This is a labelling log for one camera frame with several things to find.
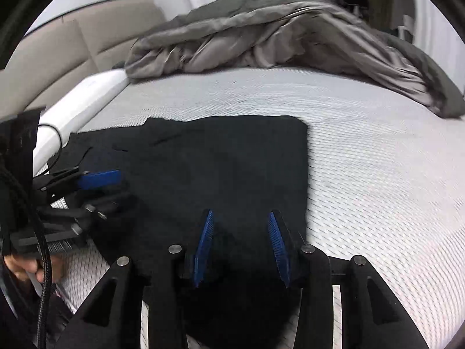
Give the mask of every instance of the textured white sheet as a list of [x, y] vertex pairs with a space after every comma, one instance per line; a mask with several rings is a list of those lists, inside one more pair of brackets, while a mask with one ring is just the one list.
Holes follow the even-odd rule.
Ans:
[[[430, 348], [442, 349], [465, 318], [465, 122], [441, 120], [368, 83], [274, 68], [129, 85], [83, 131], [143, 124], [148, 117], [244, 114], [293, 115], [310, 126], [308, 239], [327, 255], [365, 255]], [[108, 265], [95, 248], [68, 265], [61, 286], [77, 307]], [[335, 295], [334, 347], [340, 348]], [[292, 346], [296, 322], [294, 316], [283, 332], [283, 348]]]

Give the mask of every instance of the gray comforter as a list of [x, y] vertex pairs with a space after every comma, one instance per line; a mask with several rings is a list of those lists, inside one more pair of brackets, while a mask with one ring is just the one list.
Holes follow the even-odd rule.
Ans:
[[145, 79], [284, 64], [368, 77], [440, 117], [465, 114], [461, 92], [429, 56], [323, 0], [217, 0], [148, 31], [125, 69]]

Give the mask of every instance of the thin black wire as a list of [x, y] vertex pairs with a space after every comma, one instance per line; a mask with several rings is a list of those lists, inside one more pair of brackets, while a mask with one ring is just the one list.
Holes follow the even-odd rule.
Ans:
[[39, 123], [39, 127], [49, 127], [51, 129], [53, 129], [57, 135], [58, 135], [58, 139], [60, 140], [60, 147], [58, 149], [58, 155], [56, 157], [56, 159], [53, 161], [52, 165], [50, 165], [46, 170], [44, 170], [43, 172], [41, 172], [40, 174], [38, 174], [36, 177], [39, 177], [39, 176], [42, 176], [44, 175], [45, 173], [47, 173], [48, 171], [50, 171], [50, 169], [58, 162], [58, 160], [60, 159], [60, 156], [61, 156], [61, 152], [63, 151], [63, 140], [61, 138], [61, 134], [60, 134], [60, 131], [52, 124], [49, 124], [49, 123]]
[[52, 288], [52, 262], [44, 233], [44, 226], [37, 215], [35, 207], [30, 203], [27, 193], [18, 180], [8, 171], [0, 157], [0, 179], [9, 186], [12, 200], [19, 206], [31, 223], [37, 239], [42, 264], [44, 266], [44, 282], [42, 284], [42, 295], [40, 296], [39, 313], [37, 318], [37, 348], [46, 349], [46, 321], [48, 305]]

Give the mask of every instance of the metal screw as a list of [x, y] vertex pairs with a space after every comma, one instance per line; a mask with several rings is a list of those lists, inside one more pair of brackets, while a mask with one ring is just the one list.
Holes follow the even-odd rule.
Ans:
[[78, 224], [76, 224], [76, 223], [74, 223], [74, 224], [71, 226], [71, 229], [72, 229], [73, 232], [74, 232], [76, 235], [78, 235], [78, 236], [79, 236], [80, 234], [82, 234], [82, 228], [81, 228]]
[[126, 266], [127, 264], [129, 264], [129, 257], [122, 256], [122, 257], [118, 258], [118, 260], [116, 260], [116, 263], [119, 266]]
[[179, 244], [173, 244], [168, 248], [168, 252], [171, 254], [176, 254], [180, 251], [182, 251], [182, 246], [180, 246]]
[[358, 254], [354, 256], [353, 262], [355, 262], [357, 265], [364, 266], [366, 264], [366, 258]]
[[95, 206], [94, 205], [85, 205], [85, 209], [90, 212], [90, 213], [93, 213], [95, 211]]
[[304, 244], [301, 246], [301, 251], [304, 253], [313, 253], [315, 251], [315, 247], [312, 244]]

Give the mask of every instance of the beige upholstered headboard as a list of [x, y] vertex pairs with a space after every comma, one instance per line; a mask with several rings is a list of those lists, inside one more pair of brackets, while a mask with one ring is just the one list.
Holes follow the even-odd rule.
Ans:
[[124, 61], [136, 39], [163, 21], [153, 0], [107, 0], [41, 25], [0, 71], [0, 117], [50, 107], [87, 76]]

